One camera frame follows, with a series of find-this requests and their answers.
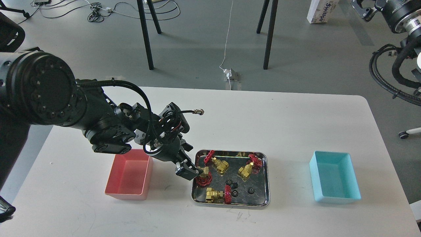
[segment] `cable tie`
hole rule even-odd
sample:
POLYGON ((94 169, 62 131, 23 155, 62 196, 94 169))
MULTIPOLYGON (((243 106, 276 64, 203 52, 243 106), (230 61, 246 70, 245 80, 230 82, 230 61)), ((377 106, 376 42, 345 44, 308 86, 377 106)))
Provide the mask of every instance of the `cable tie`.
POLYGON ((402 92, 402 91, 401 91, 401 90, 399 90, 399 91, 397 91, 395 94, 393 94, 392 99, 396 98, 396 97, 397 97, 397 95, 398 95, 399 93, 401 93, 401 92, 402 92))

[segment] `metal tray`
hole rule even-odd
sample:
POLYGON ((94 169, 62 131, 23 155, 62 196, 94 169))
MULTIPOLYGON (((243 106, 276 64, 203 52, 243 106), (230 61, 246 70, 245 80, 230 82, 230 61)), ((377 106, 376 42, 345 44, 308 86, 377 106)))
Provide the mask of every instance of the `metal tray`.
MULTIPOLYGON (((203 159, 209 153, 210 150, 200 150, 196 153, 195 165, 204 167, 205 163, 203 159)), ((205 187, 198 186, 196 180, 193 180, 192 186, 192 199, 200 204, 204 205, 223 205, 223 206, 253 206, 253 207, 265 207, 269 204, 269 178, 267 172, 267 158, 263 153, 260 152, 249 152, 249 151, 217 151, 215 150, 214 156, 219 160, 225 160, 229 163, 228 170, 221 175, 218 173, 213 166, 209 164, 209 171, 212 175, 212 182, 205 187), (257 157, 262 159, 263 166, 256 170, 250 175, 249 179, 244 182, 241 177, 237 175, 238 169, 246 165, 249 160, 249 154, 255 154, 257 157), (206 188, 212 187, 217 191, 223 191, 225 187, 225 181, 227 179, 232 182, 238 183, 237 197, 232 197, 231 204, 220 202, 207 203, 206 199, 206 188), (247 190, 249 188, 254 189, 253 194, 249 194, 247 190)))

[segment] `light blue bin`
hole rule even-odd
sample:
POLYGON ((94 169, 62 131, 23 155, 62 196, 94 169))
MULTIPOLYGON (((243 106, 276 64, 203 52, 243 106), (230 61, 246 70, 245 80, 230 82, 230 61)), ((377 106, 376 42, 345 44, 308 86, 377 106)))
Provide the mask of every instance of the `light blue bin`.
POLYGON ((346 204, 361 199, 348 153, 315 151, 310 161, 310 173, 317 202, 346 204))

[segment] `red box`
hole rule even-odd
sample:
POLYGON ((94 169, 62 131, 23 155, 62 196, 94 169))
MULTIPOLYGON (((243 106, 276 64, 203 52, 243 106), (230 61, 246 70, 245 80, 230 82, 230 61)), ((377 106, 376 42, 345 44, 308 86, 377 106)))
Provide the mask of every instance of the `red box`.
POLYGON ((105 194, 117 199, 145 200, 148 196, 153 161, 141 149, 115 155, 105 194))

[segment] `concrete floor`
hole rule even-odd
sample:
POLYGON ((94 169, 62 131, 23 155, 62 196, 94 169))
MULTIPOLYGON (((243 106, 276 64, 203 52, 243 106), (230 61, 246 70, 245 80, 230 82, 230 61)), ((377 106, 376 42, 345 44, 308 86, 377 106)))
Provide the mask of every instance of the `concrete floor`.
MULTIPOLYGON (((30 0, 4 0, 6 5, 24 8, 32 13, 30 0)), ((102 0, 103 8, 115 1, 102 0)), ((136 5, 136 1, 127 0, 136 5)), ((36 13, 22 23, 26 39, 20 49, 39 46, 59 56, 72 68, 77 78, 99 80, 125 79, 139 86, 227 89, 219 65, 224 57, 226 31, 231 1, 176 0, 181 15, 161 21, 163 33, 158 35, 153 22, 148 22, 155 70, 148 70, 140 21, 113 14, 102 23, 89 23, 89 7, 77 9, 58 19, 46 19, 36 13)), ((408 202, 421 199, 421 135, 407 140, 398 132, 420 127, 419 107, 392 95, 378 86, 368 71, 373 51, 386 43, 399 45, 405 33, 392 34, 381 14, 365 23, 349 3, 341 0, 326 24, 309 24, 306 16, 311 0, 280 1, 275 24, 269 70, 263 70, 264 47, 269 15, 262 33, 256 26, 263 1, 234 0, 231 27, 223 68, 241 73, 233 89, 268 92, 318 94, 352 94, 365 97, 389 151, 408 202)), ((80 0, 67 7, 44 10, 45 16, 59 16, 84 5, 80 0)), ((120 4, 117 11, 136 16, 129 5, 120 4)), ((23 16, 4 12, 19 22, 23 16)), ((384 77, 393 83, 391 67, 394 58, 383 57, 378 66, 384 77)), ((410 70, 415 61, 405 62, 401 71, 413 78, 410 70)), ((411 89, 400 89, 412 92, 411 89)), ((29 153, 22 153, 2 195, 12 200, 27 174, 51 127, 31 130, 29 153)))

